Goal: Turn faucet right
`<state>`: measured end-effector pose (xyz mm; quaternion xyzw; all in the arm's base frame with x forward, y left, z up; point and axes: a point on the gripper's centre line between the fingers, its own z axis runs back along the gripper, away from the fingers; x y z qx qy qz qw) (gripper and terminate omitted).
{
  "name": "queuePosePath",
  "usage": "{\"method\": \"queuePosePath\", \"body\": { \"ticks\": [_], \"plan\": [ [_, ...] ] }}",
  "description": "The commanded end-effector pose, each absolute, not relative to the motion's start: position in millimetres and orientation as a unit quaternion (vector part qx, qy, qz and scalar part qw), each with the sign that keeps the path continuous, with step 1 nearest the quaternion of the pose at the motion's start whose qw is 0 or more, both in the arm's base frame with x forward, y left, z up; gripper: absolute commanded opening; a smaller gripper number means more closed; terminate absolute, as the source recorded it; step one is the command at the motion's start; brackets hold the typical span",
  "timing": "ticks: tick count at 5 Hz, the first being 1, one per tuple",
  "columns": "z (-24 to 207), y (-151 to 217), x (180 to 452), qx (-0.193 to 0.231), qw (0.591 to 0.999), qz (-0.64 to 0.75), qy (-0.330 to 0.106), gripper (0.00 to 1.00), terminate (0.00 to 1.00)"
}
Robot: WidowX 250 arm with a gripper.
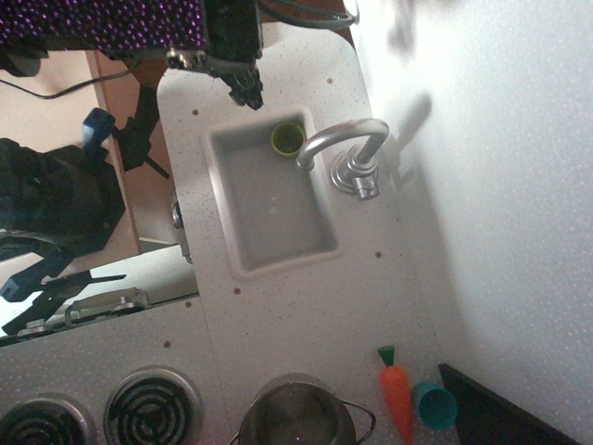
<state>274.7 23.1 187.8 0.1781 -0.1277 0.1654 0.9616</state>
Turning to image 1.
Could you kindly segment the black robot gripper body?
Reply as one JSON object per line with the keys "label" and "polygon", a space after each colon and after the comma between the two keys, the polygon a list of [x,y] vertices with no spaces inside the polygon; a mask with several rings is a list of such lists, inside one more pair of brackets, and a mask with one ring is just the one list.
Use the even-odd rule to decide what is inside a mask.
{"label": "black robot gripper body", "polygon": [[166,60],[172,69],[215,78],[259,73],[262,36],[254,1],[184,1],[171,37]]}

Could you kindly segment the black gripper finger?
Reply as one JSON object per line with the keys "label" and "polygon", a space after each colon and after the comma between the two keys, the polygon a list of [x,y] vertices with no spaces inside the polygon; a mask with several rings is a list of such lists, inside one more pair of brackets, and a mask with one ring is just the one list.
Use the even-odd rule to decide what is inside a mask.
{"label": "black gripper finger", "polygon": [[258,110],[263,106],[263,83],[257,69],[234,74],[224,74],[221,79],[231,88],[229,93],[234,103],[240,107],[248,106]]}

